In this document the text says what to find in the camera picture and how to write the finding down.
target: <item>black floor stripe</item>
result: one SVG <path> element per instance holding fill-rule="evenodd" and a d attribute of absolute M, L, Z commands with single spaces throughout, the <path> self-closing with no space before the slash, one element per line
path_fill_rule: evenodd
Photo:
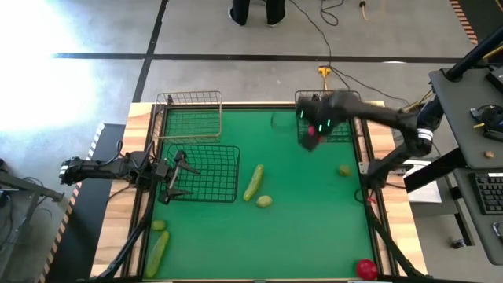
<path fill-rule="evenodd" d="M 54 53 L 52 58 L 59 59 L 145 59 L 141 53 Z"/>
<path fill-rule="evenodd" d="M 163 0 L 160 3 L 159 12 L 157 13 L 156 24 L 154 25 L 154 30 L 152 31 L 152 36 L 150 37 L 149 48 L 147 49 L 147 54 L 143 66 L 141 67 L 140 75 L 138 77 L 138 83 L 136 84 L 136 90 L 134 90 L 133 102 L 140 102 L 141 96 L 143 95 L 143 90 L 145 89 L 145 82 L 147 81 L 147 76 L 149 75 L 150 63 L 152 62 L 152 55 L 156 50 L 157 39 L 159 38 L 160 28 L 163 25 L 164 11 L 166 11 L 167 0 Z"/>
<path fill-rule="evenodd" d="M 328 62 L 328 56 L 306 55 L 247 55 L 247 54 L 153 54 L 153 60 L 179 60 L 179 61 L 313 61 Z M 363 57 L 363 56 L 332 56 L 331 62 L 357 62 L 357 63 L 430 63 L 453 64 L 460 58 L 454 57 Z"/>

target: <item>green cucumber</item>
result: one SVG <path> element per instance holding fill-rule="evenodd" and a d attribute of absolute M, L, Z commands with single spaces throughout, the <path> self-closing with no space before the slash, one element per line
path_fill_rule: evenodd
<path fill-rule="evenodd" d="M 160 260 L 163 258 L 164 250 L 167 247 L 167 240 L 169 240 L 170 234 L 167 231 L 161 233 L 159 239 L 157 239 L 154 249 L 150 253 L 149 259 L 147 261 L 147 270 L 145 272 L 147 278 L 152 278 L 156 276 L 159 270 Z"/>
<path fill-rule="evenodd" d="M 260 184 L 262 184 L 262 179 L 264 176 L 264 166 L 262 164 L 257 165 L 251 181 L 248 184 L 248 188 L 244 191 L 243 200 L 249 201 L 255 193 L 259 190 Z"/>
<path fill-rule="evenodd" d="M 164 220 L 154 220 L 152 221 L 151 228 L 154 231 L 164 231 L 166 229 L 166 223 Z"/>

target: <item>black wire basket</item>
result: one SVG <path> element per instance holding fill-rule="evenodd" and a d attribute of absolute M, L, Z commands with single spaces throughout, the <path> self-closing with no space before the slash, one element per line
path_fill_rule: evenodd
<path fill-rule="evenodd" d="M 309 99 L 319 100 L 325 95 L 333 94 L 334 90 L 297 90 L 296 91 L 296 105 L 299 98 L 308 97 Z M 297 139 L 299 143 L 302 137 L 307 133 L 307 127 L 309 123 L 304 120 L 297 118 Z M 352 142 L 353 133 L 351 132 L 351 127 L 349 122 L 340 123 L 335 127 L 332 133 L 326 137 L 325 142 Z"/>
<path fill-rule="evenodd" d="M 186 153 L 187 163 L 200 175 L 180 170 L 174 188 L 191 194 L 177 196 L 173 200 L 236 200 L 240 159 L 240 150 L 236 146 L 173 144 L 167 149 L 167 160 L 171 166 L 174 166 L 173 159 L 178 150 Z"/>

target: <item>red apple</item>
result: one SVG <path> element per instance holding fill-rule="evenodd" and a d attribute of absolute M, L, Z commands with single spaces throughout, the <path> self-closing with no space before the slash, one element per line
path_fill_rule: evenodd
<path fill-rule="evenodd" d="M 356 274 L 363 280 L 377 279 L 377 266 L 370 259 L 362 259 L 356 263 Z"/>

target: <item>wooden table frame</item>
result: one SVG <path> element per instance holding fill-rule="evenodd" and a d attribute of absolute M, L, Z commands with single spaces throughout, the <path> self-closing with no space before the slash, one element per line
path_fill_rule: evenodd
<path fill-rule="evenodd" d="M 384 105 L 382 101 L 374 101 L 374 104 Z M 235 102 L 224 103 L 224 108 L 239 108 L 247 105 L 248 107 L 275 107 L 275 108 L 293 108 L 293 102 Z M 130 107 L 127 119 L 126 130 L 123 136 L 122 153 L 145 150 L 145 145 L 149 141 L 151 127 L 159 127 L 163 124 L 161 119 L 155 119 L 155 123 L 150 123 L 153 103 L 135 103 Z M 365 121 L 351 121 L 354 128 L 355 152 L 359 152 L 358 158 L 361 161 L 368 161 L 375 158 L 383 158 L 395 148 L 391 129 L 376 123 L 367 123 Z M 401 177 L 389 175 L 387 182 L 404 186 Z M 114 181 L 110 194 L 126 186 L 125 181 Z M 103 225 L 101 228 L 100 240 L 97 245 L 97 251 L 94 257 L 91 277 L 103 272 L 108 264 L 115 258 L 118 251 L 123 247 L 128 234 L 134 228 L 138 220 L 142 217 L 147 200 L 153 196 L 144 196 L 144 194 L 134 189 L 129 189 L 111 199 L 106 208 Z M 413 215 L 409 205 L 409 199 L 404 189 L 396 189 L 392 186 L 386 186 L 382 190 L 376 191 L 376 200 L 382 201 L 383 206 L 373 204 L 374 211 L 389 227 L 391 236 L 395 243 L 401 249 L 406 258 L 421 273 L 426 274 L 426 266 L 422 256 L 420 242 L 417 236 Z M 396 263 L 389 256 L 391 253 L 385 247 L 382 239 L 375 231 L 371 229 L 371 240 L 376 239 L 374 253 L 378 256 L 376 261 L 382 274 L 401 274 L 404 275 L 401 268 L 396 267 Z M 145 235 L 135 243 L 133 251 L 127 261 L 121 267 L 117 277 L 134 276 L 143 270 L 145 251 Z"/>

